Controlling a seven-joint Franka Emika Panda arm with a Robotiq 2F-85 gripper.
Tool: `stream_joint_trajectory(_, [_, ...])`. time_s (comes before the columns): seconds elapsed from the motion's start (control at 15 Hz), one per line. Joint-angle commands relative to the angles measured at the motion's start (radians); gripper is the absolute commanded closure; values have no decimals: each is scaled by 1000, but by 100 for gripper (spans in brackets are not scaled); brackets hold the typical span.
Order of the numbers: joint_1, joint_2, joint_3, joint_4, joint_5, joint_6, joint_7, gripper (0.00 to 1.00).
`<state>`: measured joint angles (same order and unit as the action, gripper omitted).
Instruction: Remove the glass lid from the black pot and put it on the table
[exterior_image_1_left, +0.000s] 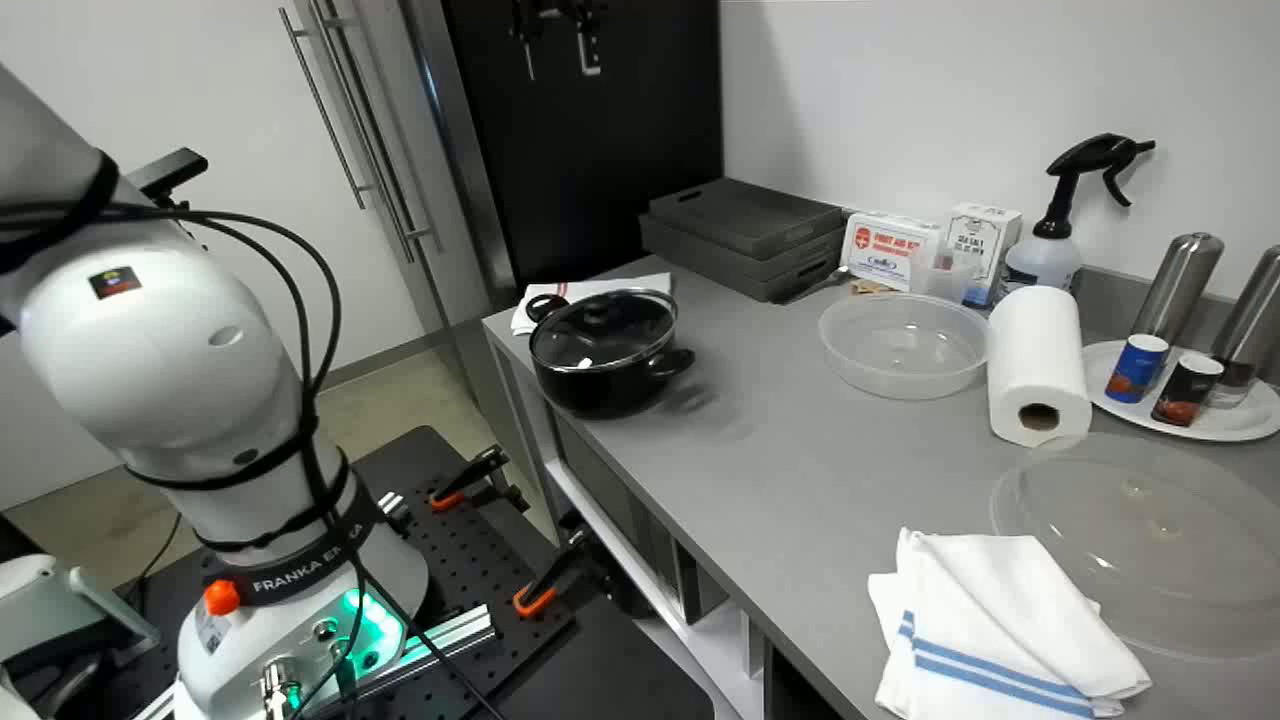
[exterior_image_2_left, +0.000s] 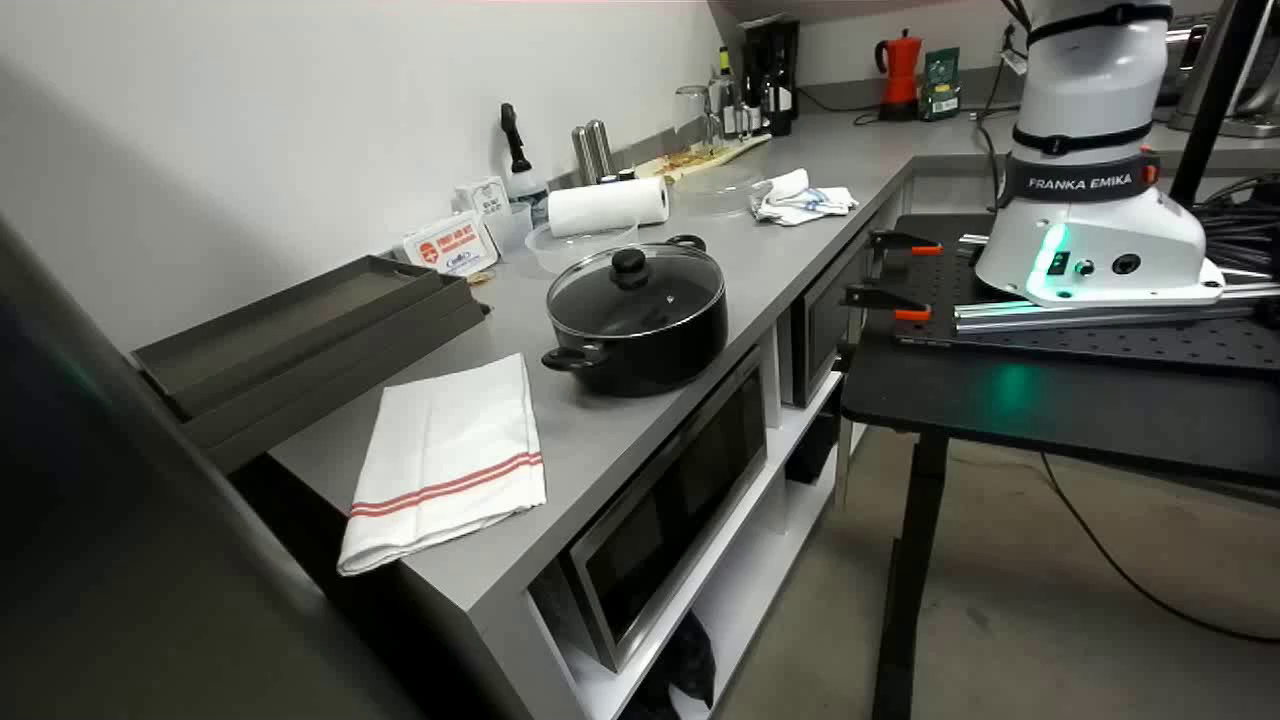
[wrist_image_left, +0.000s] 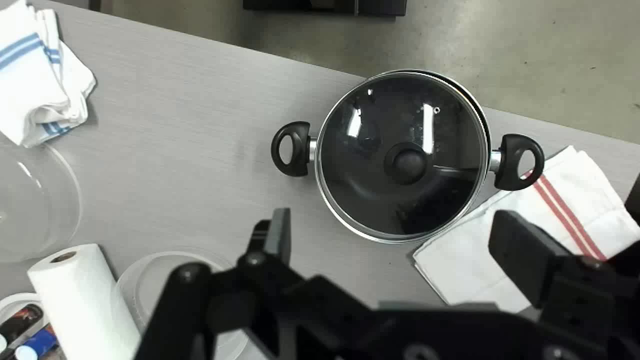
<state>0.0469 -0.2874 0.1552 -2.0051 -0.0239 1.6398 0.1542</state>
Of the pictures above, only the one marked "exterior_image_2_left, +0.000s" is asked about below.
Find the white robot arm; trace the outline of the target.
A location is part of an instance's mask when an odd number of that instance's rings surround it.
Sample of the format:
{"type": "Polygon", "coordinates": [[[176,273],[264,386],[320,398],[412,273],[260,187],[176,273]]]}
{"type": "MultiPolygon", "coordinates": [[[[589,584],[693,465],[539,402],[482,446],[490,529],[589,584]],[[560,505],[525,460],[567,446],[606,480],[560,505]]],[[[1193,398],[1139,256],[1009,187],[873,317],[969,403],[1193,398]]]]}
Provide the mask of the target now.
{"type": "Polygon", "coordinates": [[[1204,225],[1156,187],[1144,150],[1171,0],[999,0],[1030,77],[976,278],[1042,303],[1213,303],[1204,225]]]}

